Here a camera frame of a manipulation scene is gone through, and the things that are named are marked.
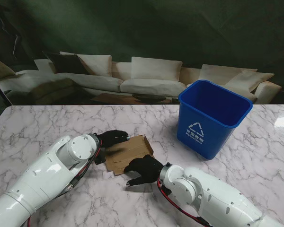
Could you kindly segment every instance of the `marble table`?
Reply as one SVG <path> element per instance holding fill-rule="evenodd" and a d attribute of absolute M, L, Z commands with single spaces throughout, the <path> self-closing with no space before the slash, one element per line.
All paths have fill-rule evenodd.
<path fill-rule="evenodd" d="M 162 163 L 196 166 L 239 189 L 284 224 L 284 105 L 254 105 L 220 153 L 203 161 L 176 138 L 178 105 L 12 106 L 0 116 L 0 195 L 63 135 L 119 129 L 144 134 Z M 155 184 L 93 165 L 78 186 L 32 216 L 32 227 L 194 227 Z M 190 207 L 183 207 L 192 212 Z"/>

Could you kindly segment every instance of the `red cable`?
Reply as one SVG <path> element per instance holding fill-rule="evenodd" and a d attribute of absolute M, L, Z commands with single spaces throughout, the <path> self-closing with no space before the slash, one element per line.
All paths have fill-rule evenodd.
<path fill-rule="evenodd" d="M 27 227 L 30 227 L 30 218 L 31 218 L 31 216 L 27 220 Z"/>
<path fill-rule="evenodd" d="M 186 216 L 190 217 L 191 219 L 193 219 L 194 221 L 196 221 L 197 223 L 203 225 L 202 223 L 200 223 L 200 221 L 193 215 L 187 213 L 186 211 L 182 210 L 177 204 L 175 204 L 169 197 L 167 194 L 164 193 L 164 191 L 162 190 L 161 186 L 160 186 L 160 180 L 159 178 L 157 179 L 157 186 L 158 189 L 160 190 L 160 192 L 162 193 L 162 195 L 165 197 L 165 199 L 168 200 L 168 202 L 171 203 L 171 205 L 173 205 L 175 208 L 177 208 L 181 213 L 185 214 Z"/>

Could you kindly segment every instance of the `brown cardboard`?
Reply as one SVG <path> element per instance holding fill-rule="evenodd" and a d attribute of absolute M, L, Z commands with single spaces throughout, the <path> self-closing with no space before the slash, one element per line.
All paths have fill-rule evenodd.
<path fill-rule="evenodd" d="M 152 155 L 153 149 L 145 136 L 135 136 L 106 149 L 106 166 L 115 175 L 124 173 L 124 168 L 137 157 Z"/>

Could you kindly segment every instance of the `sofa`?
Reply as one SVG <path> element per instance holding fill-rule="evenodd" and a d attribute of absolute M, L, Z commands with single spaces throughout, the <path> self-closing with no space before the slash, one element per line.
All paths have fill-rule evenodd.
<path fill-rule="evenodd" d="M 281 89 L 280 86 L 266 81 L 273 74 L 257 73 L 257 69 L 206 64 L 201 69 L 195 69 L 182 67 L 180 61 L 132 57 L 132 62 L 112 61 L 105 64 L 105 68 L 108 69 L 104 74 L 99 70 L 98 75 L 85 75 L 56 73 L 55 66 L 49 59 L 38 59 L 35 63 L 38 70 L 25 70 L 17 72 L 13 77 L 0 79 L 0 88 L 3 91 L 33 93 L 37 105 L 49 105 L 55 102 L 54 97 L 73 95 L 76 89 L 85 91 L 91 96 L 101 93 L 130 96 L 138 93 L 173 98 L 178 97 L 182 91 L 199 79 L 214 82 L 248 98 L 255 104 L 268 104 Z"/>

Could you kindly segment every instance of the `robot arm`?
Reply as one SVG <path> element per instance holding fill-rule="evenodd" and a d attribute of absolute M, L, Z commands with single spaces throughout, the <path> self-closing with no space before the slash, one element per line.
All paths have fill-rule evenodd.
<path fill-rule="evenodd" d="M 58 139 L 0 196 L 0 227 L 19 227 L 40 207 L 71 190 L 103 147 L 128 139 L 123 131 Z"/>
<path fill-rule="evenodd" d="M 240 191 L 200 169 L 166 164 L 160 183 L 213 227 L 284 227 L 257 209 Z"/>

